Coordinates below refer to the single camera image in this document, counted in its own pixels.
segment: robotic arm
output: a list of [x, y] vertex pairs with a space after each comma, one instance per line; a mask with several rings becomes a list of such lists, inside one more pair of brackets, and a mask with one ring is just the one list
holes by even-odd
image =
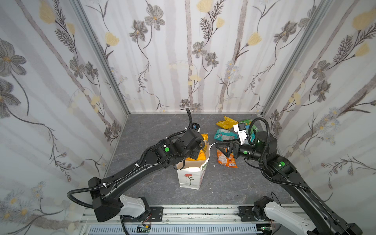
[[[150, 208], [146, 199], [142, 197], [134, 199], [124, 196], [123, 193], [155, 170], [176, 165], [188, 157], [197, 159], [205, 143], [202, 136], [193, 129], [189, 109], [187, 109], [187, 113], [190, 122], [185, 130], [174, 133], [166, 139], [158, 141], [157, 144], [148, 147], [138, 161], [120, 172], [104, 179], [93, 177], [88, 181], [88, 188], [69, 191], [67, 193], [68, 198], [79, 205], [93, 208], [98, 222], [107, 221], [119, 213], [131, 216], [136, 221], [145, 220], [150, 215]], [[285, 210], [266, 196], [254, 203], [249, 216], [254, 216], [260, 221], [266, 218], [275, 220], [296, 234], [361, 235], [362, 230], [356, 224], [348, 224], [332, 211], [306, 184], [293, 164], [288, 159], [277, 154], [277, 139], [270, 134], [269, 126], [265, 119], [254, 119], [250, 127], [257, 120], [261, 120], [266, 124], [267, 131], [258, 132], [257, 135], [255, 133], [253, 142], [249, 140], [250, 130], [245, 133], [245, 127], [240, 124], [234, 129], [242, 132], [240, 138], [243, 141], [240, 139], [223, 142], [216, 144], [216, 147], [226, 156], [233, 153], [235, 158], [241, 156], [248, 161], [258, 161], [258, 167], [251, 166], [259, 169], [266, 179], [280, 184], [292, 195], [310, 217], [313, 224]], [[250, 143], [249, 145], [244, 145], [245, 138]], [[92, 205], [82, 202], [73, 196], [75, 193], [83, 192], [90, 192], [93, 199]]]

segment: marble table surface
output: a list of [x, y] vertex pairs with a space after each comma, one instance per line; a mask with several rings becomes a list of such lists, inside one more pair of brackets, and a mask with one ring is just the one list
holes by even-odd
[[[228, 114], [242, 121], [256, 118], [249, 114]], [[209, 143], [217, 142], [216, 122], [223, 114], [192, 114], [193, 122], [201, 125], [201, 133], [208, 133]], [[107, 175], [114, 174], [140, 158], [141, 153], [166, 136], [188, 125], [186, 114], [131, 114], [126, 122]], [[257, 169], [238, 158], [238, 168], [217, 162], [216, 148], [210, 158], [199, 190], [181, 188], [173, 167], [156, 171], [126, 191], [131, 197], [145, 197], [150, 205], [221, 205], [253, 204], [255, 200], [274, 192], [282, 204], [292, 203], [290, 195], [279, 185], [269, 182]]]

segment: orange snack bag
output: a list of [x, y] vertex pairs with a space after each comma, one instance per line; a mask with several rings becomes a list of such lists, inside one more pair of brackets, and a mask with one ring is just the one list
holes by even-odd
[[200, 150], [199, 157], [197, 158], [197, 160], [194, 160], [192, 158], [187, 158], [186, 161], [202, 161], [202, 160], [206, 160], [206, 151], [208, 150], [208, 146], [209, 146], [209, 141], [208, 141], [209, 140], [209, 136], [208, 136], [208, 134], [201, 134], [201, 135], [204, 138], [205, 147]]
[[219, 164], [222, 164], [227, 167], [238, 168], [235, 162], [234, 155], [232, 153], [230, 154], [230, 157], [227, 158], [220, 150], [217, 149], [217, 157]]

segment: wallpaper wall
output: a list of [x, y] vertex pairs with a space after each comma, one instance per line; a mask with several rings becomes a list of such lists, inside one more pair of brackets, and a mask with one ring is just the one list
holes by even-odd
[[376, 3], [334, 1], [266, 114], [283, 154], [364, 234], [376, 208]]
[[[125, 121], [68, 1], [0, 3], [2, 234], [77, 234]], [[89, 195], [78, 195], [90, 202]]]
[[319, 4], [80, 1], [131, 112], [260, 112]]

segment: gray tabletop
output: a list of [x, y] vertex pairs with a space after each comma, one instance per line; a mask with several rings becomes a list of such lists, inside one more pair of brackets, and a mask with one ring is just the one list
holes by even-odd
[[[249, 114], [228, 114], [236, 121], [256, 118]], [[201, 125], [200, 133], [208, 133], [209, 143], [217, 142], [216, 123], [223, 114], [192, 114], [193, 122]], [[107, 175], [114, 174], [138, 160], [141, 153], [166, 136], [188, 125], [186, 114], [131, 114], [119, 140]], [[127, 196], [145, 197], [150, 205], [221, 205], [253, 204], [262, 196], [274, 192], [282, 204], [291, 203], [290, 195], [279, 185], [265, 179], [257, 169], [238, 158], [238, 168], [229, 168], [217, 162], [213, 147], [199, 190], [181, 188], [173, 167], [156, 171], [126, 191]]]

